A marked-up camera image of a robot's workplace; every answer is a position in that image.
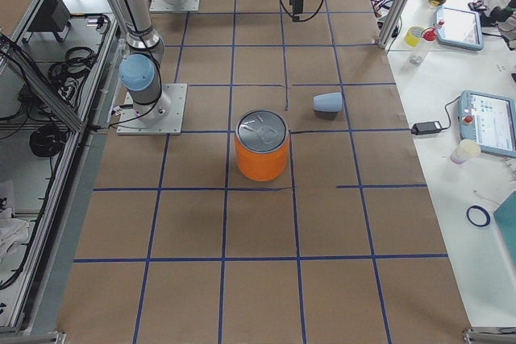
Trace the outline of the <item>light blue cup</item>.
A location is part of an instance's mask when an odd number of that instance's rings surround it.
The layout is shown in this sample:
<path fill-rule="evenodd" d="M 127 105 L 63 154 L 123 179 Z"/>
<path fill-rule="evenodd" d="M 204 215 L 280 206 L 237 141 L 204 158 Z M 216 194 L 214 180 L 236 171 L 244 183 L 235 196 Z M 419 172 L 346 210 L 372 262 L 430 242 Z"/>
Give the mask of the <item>light blue cup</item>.
<path fill-rule="evenodd" d="M 323 113 L 338 113 L 343 108 L 341 93 L 323 93 L 313 96 L 313 109 Z"/>

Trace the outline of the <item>white paper cup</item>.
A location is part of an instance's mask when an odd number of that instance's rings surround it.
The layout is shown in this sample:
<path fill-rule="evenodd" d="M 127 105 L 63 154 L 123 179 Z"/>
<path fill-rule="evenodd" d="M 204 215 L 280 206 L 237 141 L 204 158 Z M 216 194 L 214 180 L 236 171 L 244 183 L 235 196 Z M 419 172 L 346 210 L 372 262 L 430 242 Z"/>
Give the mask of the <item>white paper cup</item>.
<path fill-rule="evenodd" d="M 463 164 L 481 153 L 481 147 L 471 139 L 462 139 L 450 155 L 450 160 L 455 164 Z"/>

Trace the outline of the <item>yellow tape roll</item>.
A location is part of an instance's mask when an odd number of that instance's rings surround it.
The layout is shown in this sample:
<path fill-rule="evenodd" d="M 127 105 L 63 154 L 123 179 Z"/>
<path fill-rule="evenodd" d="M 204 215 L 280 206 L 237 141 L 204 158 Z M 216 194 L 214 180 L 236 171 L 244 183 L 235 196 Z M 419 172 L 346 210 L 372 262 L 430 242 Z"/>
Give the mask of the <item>yellow tape roll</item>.
<path fill-rule="evenodd" d="M 424 30 L 425 28 L 420 26 L 409 27 L 405 34 L 404 42 L 411 48 L 415 48 L 422 38 Z"/>

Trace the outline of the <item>orange can container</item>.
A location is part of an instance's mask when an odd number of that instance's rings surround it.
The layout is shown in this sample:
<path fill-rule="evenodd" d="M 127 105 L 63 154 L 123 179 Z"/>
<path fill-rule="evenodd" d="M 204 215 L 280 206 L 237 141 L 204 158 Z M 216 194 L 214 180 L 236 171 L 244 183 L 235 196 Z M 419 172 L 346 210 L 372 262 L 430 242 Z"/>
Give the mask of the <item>orange can container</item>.
<path fill-rule="evenodd" d="M 235 128 L 237 166 L 250 180 L 265 182 L 286 168 L 289 130 L 286 121 L 270 110 L 244 114 Z"/>

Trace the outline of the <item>far teach pendant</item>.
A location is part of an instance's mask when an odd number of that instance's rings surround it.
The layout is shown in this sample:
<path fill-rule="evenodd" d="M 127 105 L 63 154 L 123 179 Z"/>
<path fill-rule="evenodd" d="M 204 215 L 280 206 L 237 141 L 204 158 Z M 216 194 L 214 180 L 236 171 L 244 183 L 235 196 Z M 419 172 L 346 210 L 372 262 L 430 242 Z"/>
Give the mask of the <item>far teach pendant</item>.
<path fill-rule="evenodd" d="M 442 45 L 470 51 L 484 47 L 481 21 L 475 11 L 440 6 L 435 11 L 435 23 L 439 25 L 437 40 Z"/>

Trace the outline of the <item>teach pendant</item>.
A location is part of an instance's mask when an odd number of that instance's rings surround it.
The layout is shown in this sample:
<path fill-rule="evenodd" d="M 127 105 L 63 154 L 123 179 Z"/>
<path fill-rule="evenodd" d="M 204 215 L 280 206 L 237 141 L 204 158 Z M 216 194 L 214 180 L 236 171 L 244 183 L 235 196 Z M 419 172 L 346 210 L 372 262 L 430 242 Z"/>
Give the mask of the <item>teach pendant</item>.
<path fill-rule="evenodd" d="M 475 11 L 440 6 L 435 11 L 435 23 L 439 25 L 437 40 L 442 45 L 470 51 L 484 47 L 481 21 Z"/>
<path fill-rule="evenodd" d="M 512 98 L 465 90 L 458 101 L 460 137 L 483 152 L 515 157 L 515 102 Z"/>

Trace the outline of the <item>black power adapter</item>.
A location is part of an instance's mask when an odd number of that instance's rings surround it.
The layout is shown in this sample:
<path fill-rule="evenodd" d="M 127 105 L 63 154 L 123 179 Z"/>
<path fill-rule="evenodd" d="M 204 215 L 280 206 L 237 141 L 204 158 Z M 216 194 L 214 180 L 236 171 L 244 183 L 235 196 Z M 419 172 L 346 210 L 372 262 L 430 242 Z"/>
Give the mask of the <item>black power adapter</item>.
<path fill-rule="evenodd" d="M 433 135 L 443 130 L 439 121 L 416 122 L 410 129 L 412 135 Z"/>

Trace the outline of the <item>near teach pendant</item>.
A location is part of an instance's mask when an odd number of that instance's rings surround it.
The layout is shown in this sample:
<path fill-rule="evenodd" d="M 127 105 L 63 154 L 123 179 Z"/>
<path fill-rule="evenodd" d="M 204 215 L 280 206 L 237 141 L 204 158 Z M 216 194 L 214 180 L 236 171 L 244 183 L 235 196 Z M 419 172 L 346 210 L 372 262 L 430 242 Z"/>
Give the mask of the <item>near teach pendant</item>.
<path fill-rule="evenodd" d="M 458 101 L 460 137 L 483 152 L 515 157 L 515 102 L 512 98 L 465 90 Z"/>

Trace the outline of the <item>teal box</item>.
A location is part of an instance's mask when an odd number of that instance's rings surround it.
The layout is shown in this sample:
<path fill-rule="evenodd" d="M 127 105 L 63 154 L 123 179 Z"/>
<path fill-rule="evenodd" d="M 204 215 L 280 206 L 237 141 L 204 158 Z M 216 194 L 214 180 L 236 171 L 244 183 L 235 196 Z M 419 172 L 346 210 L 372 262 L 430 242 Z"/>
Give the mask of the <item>teal box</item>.
<path fill-rule="evenodd" d="M 506 250 L 513 263 L 515 263 L 516 253 L 515 202 L 515 192 L 512 192 L 494 212 L 497 228 L 501 233 Z"/>

